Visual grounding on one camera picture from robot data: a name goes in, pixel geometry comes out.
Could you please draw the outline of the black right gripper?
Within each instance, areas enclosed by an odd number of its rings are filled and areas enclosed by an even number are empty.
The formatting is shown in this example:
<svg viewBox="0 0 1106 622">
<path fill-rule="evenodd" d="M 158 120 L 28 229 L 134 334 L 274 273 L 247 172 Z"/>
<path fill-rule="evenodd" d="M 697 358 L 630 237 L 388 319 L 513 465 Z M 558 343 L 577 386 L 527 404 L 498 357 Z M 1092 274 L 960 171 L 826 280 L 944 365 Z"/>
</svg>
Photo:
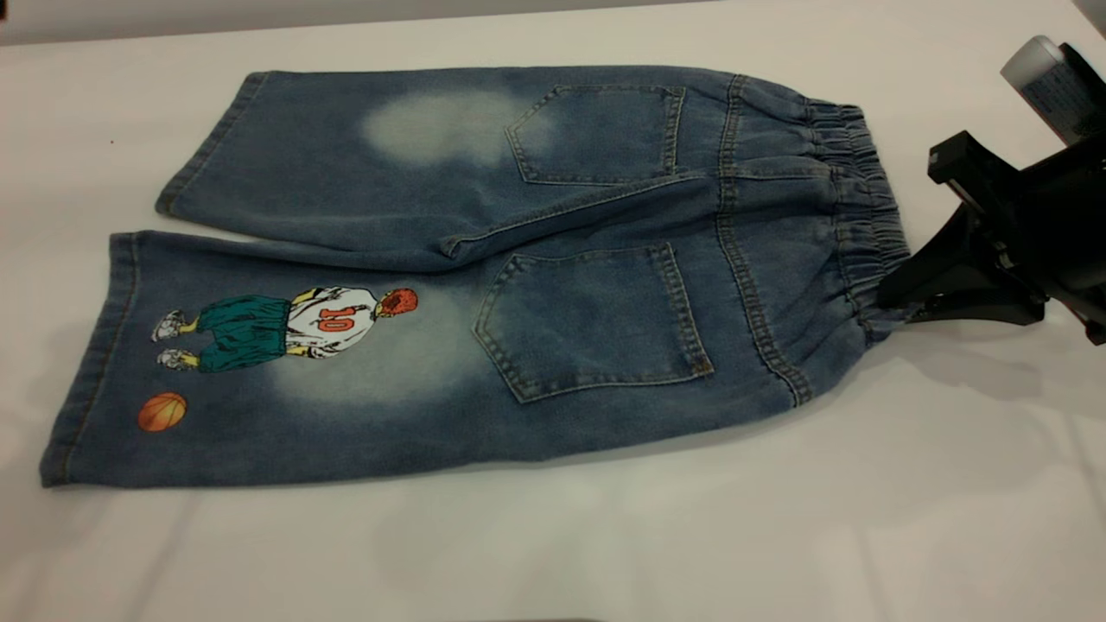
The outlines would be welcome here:
<svg viewBox="0 0 1106 622">
<path fill-rule="evenodd" d="M 1030 326 L 1058 301 L 1100 346 L 1103 135 L 1018 169 L 961 131 L 930 149 L 928 173 L 961 205 L 881 279 L 878 305 L 910 308 L 910 324 Z"/>
</svg>

